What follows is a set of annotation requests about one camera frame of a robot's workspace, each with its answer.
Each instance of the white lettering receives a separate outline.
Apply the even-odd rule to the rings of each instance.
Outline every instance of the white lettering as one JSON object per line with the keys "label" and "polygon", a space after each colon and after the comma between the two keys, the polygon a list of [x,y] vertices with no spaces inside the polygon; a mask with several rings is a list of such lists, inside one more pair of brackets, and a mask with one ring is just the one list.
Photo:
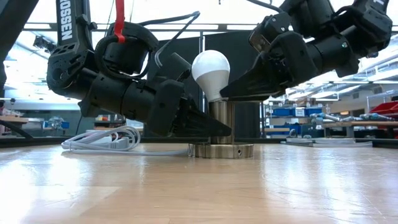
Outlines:
{"label": "white lettering", "polygon": [[61,2],[61,9],[69,9],[70,1]]}
{"label": "white lettering", "polygon": [[61,10],[61,17],[69,16],[71,13],[70,9]]}
{"label": "white lettering", "polygon": [[60,0],[60,23],[62,40],[68,40],[73,37],[72,10],[70,9],[70,0]]}
{"label": "white lettering", "polygon": [[70,30],[70,31],[72,30],[72,24],[68,23],[68,24],[65,24],[65,25],[61,26],[61,31],[62,32],[66,32],[68,30]]}
{"label": "white lettering", "polygon": [[384,5],[384,0],[373,0],[374,3],[379,3],[382,6]]}

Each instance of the metal lamp holder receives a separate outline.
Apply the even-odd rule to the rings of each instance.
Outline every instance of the metal lamp holder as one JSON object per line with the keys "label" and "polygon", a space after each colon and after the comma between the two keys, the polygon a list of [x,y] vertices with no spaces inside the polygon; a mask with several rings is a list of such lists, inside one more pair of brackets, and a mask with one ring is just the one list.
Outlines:
{"label": "metal lamp holder", "polygon": [[208,143],[189,144],[188,155],[207,159],[245,159],[252,157],[253,144],[234,141],[234,103],[216,101],[210,102],[208,106],[210,116],[231,127],[231,135],[212,137]]}

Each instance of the silver cylinder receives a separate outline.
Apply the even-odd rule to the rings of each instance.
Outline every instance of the silver cylinder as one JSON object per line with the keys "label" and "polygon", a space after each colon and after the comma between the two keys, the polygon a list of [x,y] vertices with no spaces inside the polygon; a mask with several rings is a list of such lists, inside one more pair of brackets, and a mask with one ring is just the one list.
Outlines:
{"label": "silver cylinder", "polygon": [[234,104],[227,101],[209,103],[209,115],[232,129],[230,136],[212,137],[211,144],[234,144],[235,110]]}

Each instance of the cable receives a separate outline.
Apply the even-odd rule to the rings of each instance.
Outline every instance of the cable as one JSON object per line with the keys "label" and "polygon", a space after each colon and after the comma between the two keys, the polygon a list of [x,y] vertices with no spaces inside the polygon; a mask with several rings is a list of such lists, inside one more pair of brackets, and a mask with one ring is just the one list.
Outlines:
{"label": "cable", "polygon": [[83,115],[80,114],[80,119],[79,119],[79,122],[77,123],[77,128],[76,128],[76,133],[75,133],[75,135],[77,135],[77,133],[79,132],[79,127],[80,127],[80,122],[81,122],[82,117],[83,117]]}
{"label": "cable", "polygon": [[[125,133],[128,137],[118,139],[118,133]],[[115,140],[107,141],[104,138],[116,135]],[[135,156],[174,156],[186,154],[187,149],[167,152],[141,152],[133,149],[141,141],[139,131],[130,126],[122,126],[110,131],[92,131],[80,134],[61,143],[63,149],[78,154],[129,154]]]}
{"label": "cable", "polygon": [[258,6],[266,7],[268,9],[272,9],[272,10],[277,11],[277,12],[284,12],[279,7],[271,5],[272,1],[271,1],[271,4],[268,4],[268,3],[265,3],[265,2],[262,2],[262,1],[258,1],[258,0],[247,0],[247,1],[249,1],[251,3],[254,3],[254,4],[258,5]]}
{"label": "cable", "polygon": [[109,22],[111,21],[111,15],[112,15],[112,10],[113,10],[113,6],[114,6],[114,1],[115,0],[112,1],[111,11],[109,12],[108,22],[106,23],[106,29],[105,29],[104,37],[106,37],[106,33],[108,32],[108,26],[109,26]]}
{"label": "cable", "polygon": [[135,3],[136,1],[135,0],[132,0],[132,4],[131,4],[131,10],[130,10],[130,22],[131,22],[131,19],[132,19],[132,10],[134,9],[134,3]]}
{"label": "cable", "polygon": [[176,16],[176,17],[170,17],[170,18],[166,18],[166,19],[154,19],[151,21],[140,22],[139,24],[141,26],[148,26],[148,25],[154,25],[154,24],[163,24],[163,23],[167,23],[167,22],[176,22],[176,21],[181,21],[184,19],[191,18],[192,16],[194,16],[195,13],[200,13],[200,12],[197,11],[197,12],[187,14],[184,16]]}
{"label": "cable", "polygon": [[180,17],[186,18],[187,16],[193,17],[193,18],[189,22],[187,22],[185,24],[185,26],[182,29],[180,29],[180,31],[173,38],[171,38],[165,45],[163,45],[158,51],[156,51],[155,63],[159,68],[162,66],[162,62],[160,62],[159,55],[163,52],[164,49],[166,49],[166,47],[168,47],[175,39],[177,39],[182,34],[182,32],[184,32],[188,28],[188,26],[192,24],[193,21],[198,19],[198,17],[200,16],[200,12],[196,11],[190,15],[180,16]]}

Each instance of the red cable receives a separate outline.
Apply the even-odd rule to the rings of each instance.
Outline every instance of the red cable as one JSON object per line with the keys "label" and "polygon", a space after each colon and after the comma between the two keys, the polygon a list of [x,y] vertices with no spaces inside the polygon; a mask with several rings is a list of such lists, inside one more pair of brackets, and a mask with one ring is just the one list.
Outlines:
{"label": "red cable", "polygon": [[124,43],[126,38],[122,31],[124,28],[124,0],[116,0],[116,22],[114,23],[114,34],[118,37],[119,43]]}

